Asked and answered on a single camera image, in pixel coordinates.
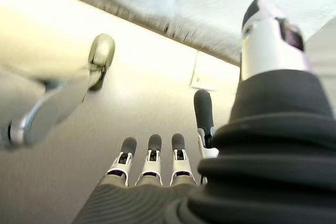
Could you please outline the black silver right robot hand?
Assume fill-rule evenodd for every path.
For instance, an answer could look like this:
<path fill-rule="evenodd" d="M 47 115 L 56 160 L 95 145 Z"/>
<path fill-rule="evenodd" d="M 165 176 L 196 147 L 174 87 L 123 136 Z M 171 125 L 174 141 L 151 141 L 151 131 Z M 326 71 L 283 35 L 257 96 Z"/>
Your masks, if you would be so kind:
<path fill-rule="evenodd" d="M 185 170 L 170 187 L 154 172 L 127 187 L 125 141 L 75 223 L 335 223 L 335 118 L 299 28 L 270 0 L 246 10 L 229 121 L 201 140 L 207 181 Z"/>

